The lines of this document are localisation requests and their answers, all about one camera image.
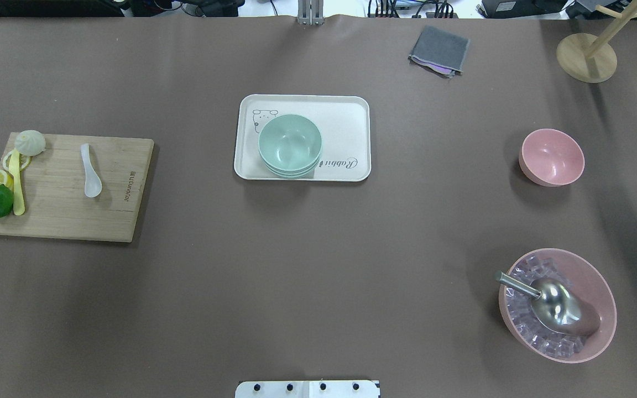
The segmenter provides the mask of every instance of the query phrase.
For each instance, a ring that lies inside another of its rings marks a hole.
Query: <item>wooden mug tree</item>
[[[618,61],[609,40],[630,20],[637,18],[637,0],[630,2],[622,13],[602,6],[596,6],[596,10],[616,19],[598,37],[576,33],[564,38],[557,46],[559,66],[573,78],[586,83],[601,83],[616,71]]]

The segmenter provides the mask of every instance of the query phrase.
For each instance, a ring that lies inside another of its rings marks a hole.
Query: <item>wooden cutting board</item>
[[[2,156],[13,149],[11,133]],[[141,138],[43,134],[46,151],[21,171],[26,212],[0,218],[0,235],[131,242],[154,141]],[[81,144],[90,144],[102,180],[86,197]]]

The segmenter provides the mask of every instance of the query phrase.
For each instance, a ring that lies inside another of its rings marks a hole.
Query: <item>large pink bowl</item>
[[[511,272],[513,272],[513,268],[516,264],[533,254],[537,255],[540,260],[552,259],[554,261],[558,272],[572,283],[570,291],[582,300],[589,302],[589,304],[593,305],[597,312],[599,312],[599,315],[601,315],[601,326],[598,331],[587,338],[584,348],[582,348],[579,353],[575,353],[569,358],[549,357],[529,345],[523,337],[521,337],[520,333],[515,330],[515,324],[513,320],[510,319],[508,305],[505,302],[505,286],[501,285],[500,292],[498,293],[498,303],[500,305],[500,314],[503,316],[508,330],[510,330],[518,342],[539,355],[547,359],[555,360],[556,362],[579,363],[596,358],[609,346],[611,340],[614,338],[614,332],[616,332],[616,302],[614,302],[614,295],[611,293],[611,289],[609,289],[606,280],[604,280],[604,277],[601,276],[588,261],[579,257],[579,255],[562,249],[539,249],[529,252],[523,255],[523,257],[520,257],[520,259],[510,267],[508,274],[510,275]]]
[[[520,168],[541,186],[563,186],[584,172],[584,153],[579,144],[558,129],[536,129],[520,148]]]

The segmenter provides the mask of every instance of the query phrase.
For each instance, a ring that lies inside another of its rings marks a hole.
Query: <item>green bowl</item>
[[[298,115],[270,120],[259,138],[262,161],[275,174],[308,174],[319,163],[322,145],[316,125]]]

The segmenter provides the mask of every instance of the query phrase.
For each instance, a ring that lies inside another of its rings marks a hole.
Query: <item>ladle handle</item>
[[[525,285],[523,282],[520,282],[520,280],[517,280],[509,275],[506,275],[504,272],[500,270],[497,273],[495,273],[495,280],[497,280],[500,283],[503,283],[503,285],[512,287],[518,292],[529,295],[530,297],[534,299],[538,299],[541,295],[538,289],[535,289],[534,287],[530,285]]]

